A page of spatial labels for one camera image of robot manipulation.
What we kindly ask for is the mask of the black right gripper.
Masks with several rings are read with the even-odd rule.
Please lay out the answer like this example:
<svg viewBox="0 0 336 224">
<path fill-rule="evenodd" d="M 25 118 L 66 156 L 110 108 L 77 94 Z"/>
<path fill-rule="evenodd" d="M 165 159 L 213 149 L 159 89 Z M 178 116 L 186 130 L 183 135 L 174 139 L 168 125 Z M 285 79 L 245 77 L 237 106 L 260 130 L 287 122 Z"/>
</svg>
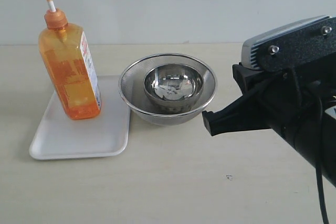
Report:
<svg viewBox="0 0 336 224">
<path fill-rule="evenodd" d="M 224 109 L 203 111 L 203 123 L 211 136 L 266 130 L 279 131 L 303 113 L 312 99 L 304 91 L 314 81 L 329 81 L 335 75 L 335 54 L 277 72 L 232 66 L 241 97 Z"/>
</svg>

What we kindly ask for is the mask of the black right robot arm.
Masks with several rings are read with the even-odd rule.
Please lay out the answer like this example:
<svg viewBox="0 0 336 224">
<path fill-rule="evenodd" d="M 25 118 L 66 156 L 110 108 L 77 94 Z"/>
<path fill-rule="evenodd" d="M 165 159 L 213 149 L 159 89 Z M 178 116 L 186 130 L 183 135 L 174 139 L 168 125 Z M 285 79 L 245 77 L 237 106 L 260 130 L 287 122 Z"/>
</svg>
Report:
<svg viewBox="0 0 336 224">
<path fill-rule="evenodd" d="M 233 77 L 241 97 L 202 113 L 210 135 L 272 129 L 334 184 L 335 55 L 277 72 L 238 63 Z"/>
</svg>

